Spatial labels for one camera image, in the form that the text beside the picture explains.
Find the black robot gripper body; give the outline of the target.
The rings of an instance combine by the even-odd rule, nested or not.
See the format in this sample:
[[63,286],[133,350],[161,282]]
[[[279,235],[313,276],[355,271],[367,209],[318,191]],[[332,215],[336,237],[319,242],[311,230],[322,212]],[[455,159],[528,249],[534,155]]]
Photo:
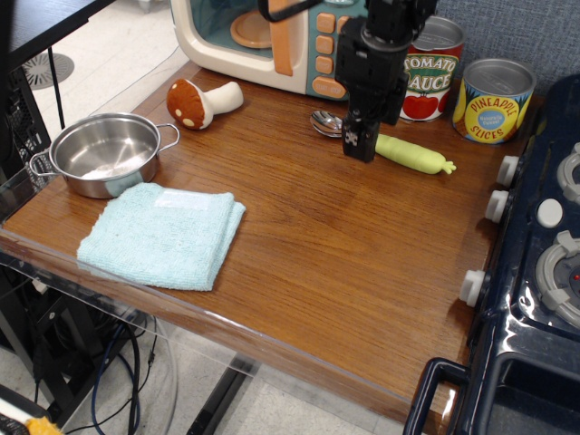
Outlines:
[[336,80],[348,91],[347,116],[356,122],[394,125],[400,118],[408,74],[409,26],[387,20],[350,18],[336,54]]

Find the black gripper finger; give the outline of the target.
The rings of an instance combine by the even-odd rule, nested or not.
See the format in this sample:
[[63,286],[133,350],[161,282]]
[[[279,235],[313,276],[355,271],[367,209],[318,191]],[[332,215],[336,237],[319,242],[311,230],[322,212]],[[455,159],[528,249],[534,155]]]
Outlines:
[[376,142],[380,133],[379,121],[367,121],[363,129],[363,161],[371,162],[375,156]]
[[343,154],[358,160],[365,160],[365,127],[362,119],[347,113],[342,125]]

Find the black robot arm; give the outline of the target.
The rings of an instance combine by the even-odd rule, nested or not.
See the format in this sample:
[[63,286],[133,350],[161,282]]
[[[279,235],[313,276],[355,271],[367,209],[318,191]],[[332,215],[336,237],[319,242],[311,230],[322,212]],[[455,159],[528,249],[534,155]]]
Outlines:
[[370,162],[381,124],[397,123],[409,75],[409,48],[434,14],[435,1],[367,1],[338,38],[335,79],[348,93],[342,120],[343,153]]

